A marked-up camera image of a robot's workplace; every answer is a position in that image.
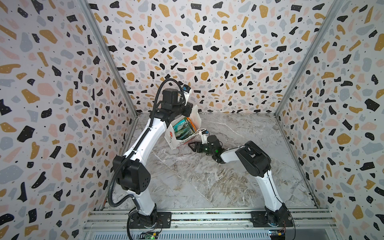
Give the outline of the orange pink candy packet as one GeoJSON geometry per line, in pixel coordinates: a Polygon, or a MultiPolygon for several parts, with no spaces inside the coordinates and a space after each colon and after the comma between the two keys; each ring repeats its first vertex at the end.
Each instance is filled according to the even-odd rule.
{"type": "Polygon", "coordinates": [[[197,131],[197,128],[195,127],[192,120],[190,118],[185,117],[185,121],[189,129],[188,133],[191,135],[194,134],[197,131]]]}

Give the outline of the white paper bag with flower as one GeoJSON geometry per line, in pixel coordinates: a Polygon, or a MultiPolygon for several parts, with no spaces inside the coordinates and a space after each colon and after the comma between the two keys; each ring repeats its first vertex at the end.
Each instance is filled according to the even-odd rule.
{"type": "Polygon", "coordinates": [[[201,139],[207,129],[202,128],[198,106],[193,106],[189,117],[180,116],[168,126],[165,139],[172,150],[192,141],[201,139]]]}

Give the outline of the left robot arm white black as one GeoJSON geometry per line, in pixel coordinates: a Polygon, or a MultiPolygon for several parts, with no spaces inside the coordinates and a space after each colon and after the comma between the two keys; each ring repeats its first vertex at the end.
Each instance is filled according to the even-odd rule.
{"type": "Polygon", "coordinates": [[[158,221],[157,205],[148,189],[151,174],[146,163],[154,146],[176,117],[188,117],[193,108],[182,89],[159,90],[155,97],[150,119],[133,146],[113,160],[111,182],[108,187],[108,204],[118,207],[127,199],[134,201],[136,209],[131,213],[143,227],[150,228],[158,221]]]}

